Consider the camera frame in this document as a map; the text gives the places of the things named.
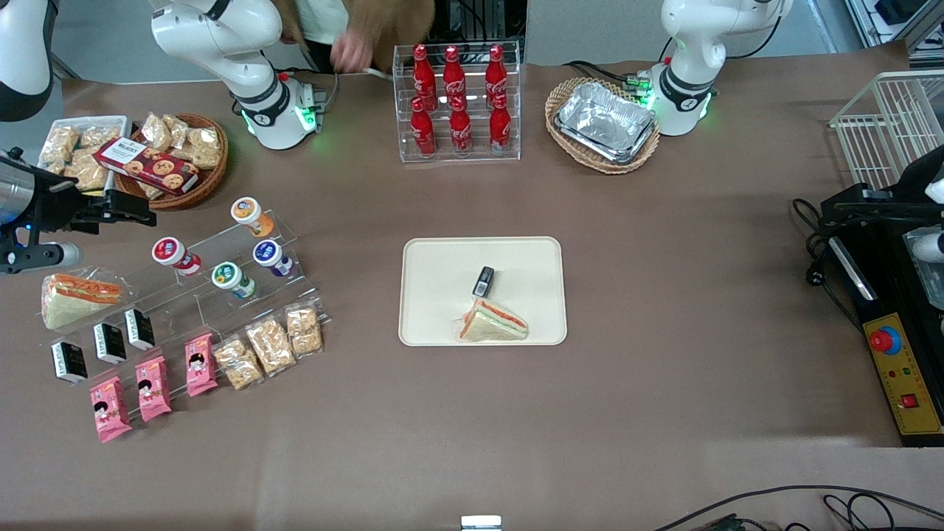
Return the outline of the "person's bare hand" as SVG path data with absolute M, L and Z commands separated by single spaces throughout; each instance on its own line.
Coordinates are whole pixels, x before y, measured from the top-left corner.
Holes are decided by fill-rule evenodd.
M 361 73 L 372 67 L 373 52 L 371 39 L 354 28 L 347 28 L 335 39 L 330 62 L 335 73 Z

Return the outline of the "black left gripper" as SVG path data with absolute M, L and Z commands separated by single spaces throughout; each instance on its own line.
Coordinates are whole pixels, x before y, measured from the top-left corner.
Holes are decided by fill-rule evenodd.
M 822 202 L 844 222 L 937 221 L 942 218 L 943 145 L 910 162 L 886 190 L 850 186 Z M 892 205 L 880 205 L 890 202 Z

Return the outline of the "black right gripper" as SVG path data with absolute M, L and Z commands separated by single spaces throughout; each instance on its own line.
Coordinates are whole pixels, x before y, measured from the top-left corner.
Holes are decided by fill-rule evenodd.
M 151 212 L 147 198 L 121 190 L 109 191 L 105 196 L 90 196 L 75 187 L 73 181 L 41 185 L 41 231 L 71 231 L 73 224 L 128 222 L 156 226 L 156 214 Z

